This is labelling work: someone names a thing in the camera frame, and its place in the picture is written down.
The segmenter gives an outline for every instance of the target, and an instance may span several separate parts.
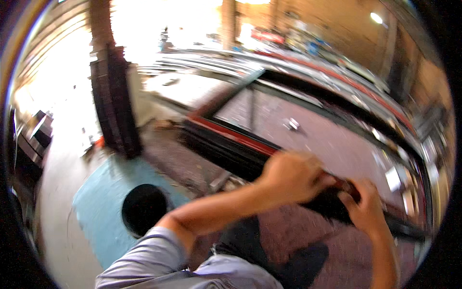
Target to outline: red car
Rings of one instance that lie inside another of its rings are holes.
[[[260,41],[269,41],[277,44],[284,44],[284,37],[268,29],[256,27],[252,29],[252,38]]]

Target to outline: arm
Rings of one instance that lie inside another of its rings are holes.
[[[377,189],[367,180],[355,181],[354,184],[361,194],[359,204],[345,192],[341,192],[339,198],[353,224],[366,233],[372,242],[371,288],[396,288],[399,280],[396,247],[383,216]]]
[[[320,178],[321,165],[312,154],[277,153],[254,184],[190,202],[166,214],[156,227],[173,231],[189,254],[199,235],[246,216],[313,199],[335,182],[332,177]]]

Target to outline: ceiling light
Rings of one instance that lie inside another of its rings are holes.
[[[378,16],[377,14],[375,13],[371,13],[371,18],[374,19],[375,22],[379,23],[379,24],[382,24],[382,18],[380,18],[380,16]]]

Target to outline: hole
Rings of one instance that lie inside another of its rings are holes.
[[[141,184],[131,190],[122,205],[122,220],[132,236],[139,239],[167,213],[163,190]]]

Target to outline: hand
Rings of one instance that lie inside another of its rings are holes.
[[[367,179],[352,181],[361,195],[359,204],[356,204],[353,198],[345,192],[340,192],[338,197],[348,210],[353,224],[371,239],[383,232],[389,233],[375,185]]]
[[[265,164],[256,184],[275,192],[281,204],[311,201],[335,179],[323,173],[322,162],[311,153],[277,152]]]

